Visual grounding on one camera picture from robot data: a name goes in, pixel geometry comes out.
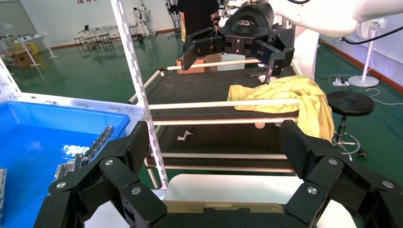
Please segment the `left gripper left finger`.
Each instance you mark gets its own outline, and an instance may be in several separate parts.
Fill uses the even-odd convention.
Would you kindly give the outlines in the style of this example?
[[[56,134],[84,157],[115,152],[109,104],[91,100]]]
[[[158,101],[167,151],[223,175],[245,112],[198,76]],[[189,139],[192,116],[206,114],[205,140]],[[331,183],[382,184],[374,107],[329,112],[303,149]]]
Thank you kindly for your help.
[[[139,121],[128,136],[109,141],[92,162],[49,186],[34,227],[82,228],[106,202],[130,227],[154,227],[167,207],[138,176],[148,151],[148,125]]]

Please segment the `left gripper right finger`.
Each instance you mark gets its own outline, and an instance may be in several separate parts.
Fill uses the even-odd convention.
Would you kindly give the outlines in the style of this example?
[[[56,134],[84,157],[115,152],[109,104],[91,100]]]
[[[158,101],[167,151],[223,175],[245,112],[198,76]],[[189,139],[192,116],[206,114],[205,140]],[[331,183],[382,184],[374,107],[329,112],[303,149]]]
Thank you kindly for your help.
[[[364,228],[403,225],[403,189],[397,182],[344,157],[329,141],[304,134],[292,120],[280,128],[280,146],[303,181],[285,212],[314,227],[330,201]]]

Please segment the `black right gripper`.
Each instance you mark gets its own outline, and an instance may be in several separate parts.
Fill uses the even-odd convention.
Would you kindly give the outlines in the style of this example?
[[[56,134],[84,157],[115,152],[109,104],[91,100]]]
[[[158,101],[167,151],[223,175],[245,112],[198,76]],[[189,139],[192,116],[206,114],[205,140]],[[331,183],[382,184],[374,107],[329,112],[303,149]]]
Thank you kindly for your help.
[[[191,68],[197,58],[217,53],[254,57],[267,66],[264,79],[269,84],[273,76],[291,65],[294,47],[290,37],[273,29],[274,13],[268,3],[244,3],[218,29],[204,28],[185,37],[181,68]]]

